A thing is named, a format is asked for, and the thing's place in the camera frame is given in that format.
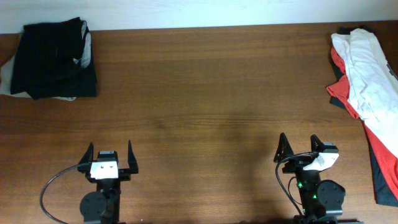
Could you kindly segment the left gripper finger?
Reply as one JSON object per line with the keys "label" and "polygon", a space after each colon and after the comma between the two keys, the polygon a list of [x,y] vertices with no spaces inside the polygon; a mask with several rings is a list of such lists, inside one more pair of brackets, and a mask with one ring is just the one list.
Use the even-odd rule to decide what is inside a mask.
{"label": "left gripper finger", "polygon": [[88,149],[84,153],[83,157],[80,159],[79,164],[90,163],[93,160],[93,154],[94,154],[94,145],[91,142],[88,146]]}
{"label": "left gripper finger", "polygon": [[128,149],[127,149],[127,163],[129,165],[130,170],[138,170],[138,164],[136,157],[132,150],[131,141],[128,141]]}

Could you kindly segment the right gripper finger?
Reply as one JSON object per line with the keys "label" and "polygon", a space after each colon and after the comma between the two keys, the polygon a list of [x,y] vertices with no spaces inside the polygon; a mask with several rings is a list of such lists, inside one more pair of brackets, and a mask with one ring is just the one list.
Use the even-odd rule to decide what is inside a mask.
{"label": "right gripper finger", "polygon": [[285,135],[285,133],[281,133],[279,136],[277,150],[274,156],[274,162],[281,162],[282,160],[293,156],[293,154],[294,153],[287,139],[287,136]]}
{"label": "right gripper finger", "polygon": [[323,152],[324,151],[324,143],[317,137],[316,134],[310,136],[311,142],[311,151],[312,152]]}

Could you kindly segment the white t-shirt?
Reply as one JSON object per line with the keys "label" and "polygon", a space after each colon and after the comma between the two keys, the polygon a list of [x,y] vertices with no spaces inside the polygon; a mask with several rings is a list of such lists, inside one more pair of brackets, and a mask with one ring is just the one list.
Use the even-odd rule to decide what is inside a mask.
{"label": "white t-shirt", "polygon": [[394,156],[397,156],[397,78],[387,66],[377,37],[364,29],[332,34],[349,81],[348,103]]}

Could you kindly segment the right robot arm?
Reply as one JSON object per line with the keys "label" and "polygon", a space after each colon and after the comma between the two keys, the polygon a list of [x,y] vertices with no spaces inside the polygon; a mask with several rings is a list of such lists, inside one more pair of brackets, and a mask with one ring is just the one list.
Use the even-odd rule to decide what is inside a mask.
{"label": "right robot arm", "polygon": [[[285,133],[279,136],[274,156],[275,177],[287,198],[298,211],[293,223],[327,224],[359,223],[359,220],[341,220],[345,188],[333,180],[322,180],[320,173],[331,168],[339,157],[339,149],[331,142],[322,142],[317,135],[310,136],[311,151],[295,154]],[[293,174],[300,200],[296,201],[279,172]]]}

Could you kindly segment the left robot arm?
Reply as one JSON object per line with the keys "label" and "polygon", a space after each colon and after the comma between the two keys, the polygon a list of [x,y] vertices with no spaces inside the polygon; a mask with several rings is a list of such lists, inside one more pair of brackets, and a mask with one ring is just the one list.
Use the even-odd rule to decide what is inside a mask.
{"label": "left robot arm", "polygon": [[139,173],[131,141],[127,147],[128,168],[118,167],[116,151],[100,151],[94,158],[94,145],[90,144],[78,163],[78,172],[96,185],[96,190],[86,194],[80,202],[83,222],[89,224],[120,223],[121,182],[130,181]]}

